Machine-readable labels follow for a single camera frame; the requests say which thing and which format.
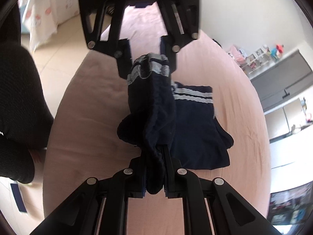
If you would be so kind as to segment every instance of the beige floor tile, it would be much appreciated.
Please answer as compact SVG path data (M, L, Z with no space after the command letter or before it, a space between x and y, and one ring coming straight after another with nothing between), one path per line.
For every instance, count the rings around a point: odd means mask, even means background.
M37 65L36 64L36 68L38 70L38 73L40 74L42 72L43 68L44 68L44 65Z
M58 106L72 76L65 72L45 67L40 74L40 79L49 110L55 117Z
M93 14L91 14L89 16L90 26L91 26L92 30L94 28L95 19L96 19L96 14L95 13L93 13ZM101 32L104 32L108 28L108 26L111 24L111 20L112 20L112 17L110 15L108 15L108 14L104 15Z
M19 226L13 212L13 204L11 202L10 190L0 183L0 209L5 219L15 231L16 234L20 234Z
M88 51L83 30L80 29L53 55L46 68L60 70L73 76Z
M44 220L43 210L37 209L23 200L27 213L21 213L18 210L12 192L10 192L10 199L13 214L19 229L18 235L29 235Z
M10 188L9 180L10 180L10 179L8 179L8 178L0 177L0 183L1 183L2 185L4 185L7 189Z
M34 206L36 209L43 211L43 201L42 201L42 184L32 183L32 184L18 184L20 191L23 195L23 201L30 206Z
M62 25L59 25L57 33L53 34L47 43L39 46L32 53L35 64L46 65L58 49L79 29L81 29L80 16L71 18ZM22 36L22 45L29 49L29 35Z
M22 34L21 35L21 44L24 48L26 48L29 51L29 34Z

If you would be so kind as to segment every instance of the pink blanket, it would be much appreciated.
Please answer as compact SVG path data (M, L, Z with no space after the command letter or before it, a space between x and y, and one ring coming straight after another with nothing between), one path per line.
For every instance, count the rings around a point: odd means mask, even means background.
M121 38L130 39L134 59L158 52L164 33L155 5L127 9ZM179 52L172 79L186 85L210 85L217 119L235 142L228 150L229 167L195 173L206 179L224 178L266 216L270 146L262 107L247 76L200 32L199 40ZM52 127L43 183L46 216L88 177L111 177L140 155L140 149L116 134L128 114L127 84L118 77L116 60L90 51L67 88ZM181 199L166 199L164 191L129 199L127 234L184 234L181 203Z

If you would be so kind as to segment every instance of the navy fabric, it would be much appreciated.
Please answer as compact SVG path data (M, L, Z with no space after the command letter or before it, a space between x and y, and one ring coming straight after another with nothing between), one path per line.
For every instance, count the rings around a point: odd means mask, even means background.
M176 83L173 92L176 131L170 148L171 156L178 158L185 169L217 169L229 166L227 149L234 144L234 140L223 130L214 115L212 95L201 95L212 93L212 88Z
M1 43L0 176L32 182L35 167L28 149L47 146L52 123L32 56L20 43Z
M128 84L131 114L120 123L117 134L145 151L147 191L156 194L163 188L165 176L162 153L156 145L171 146L175 132L175 101L167 58L156 54L140 57L134 63Z

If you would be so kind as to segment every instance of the metal bolt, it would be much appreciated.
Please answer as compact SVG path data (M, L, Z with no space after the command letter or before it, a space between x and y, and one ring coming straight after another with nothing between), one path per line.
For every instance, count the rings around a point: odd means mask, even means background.
M124 174L131 175L132 173L133 173L133 170L131 168L124 169Z
M115 57L115 58L120 58L120 57L122 56L122 54L123 54L123 53L122 53L121 51L119 51L119 50L118 50L118 51L115 51L114 57Z
M180 175L186 175L187 174L187 170L180 168L180 169L177 170L177 173L180 174Z
M92 48L94 48L95 45L96 45L96 43L94 41L90 41L90 42L88 42L87 47L89 49L92 49Z
M97 180L95 178L88 178L87 179L87 184L95 184Z
M180 50L180 47L178 45L175 45L172 47L173 52L177 53Z
M224 180L220 179L220 178L217 178L214 180L214 183L217 184L217 185L222 185L224 184Z
M192 37L193 39L197 40L197 39L198 39L198 33L193 33L193 34L191 35L191 37Z

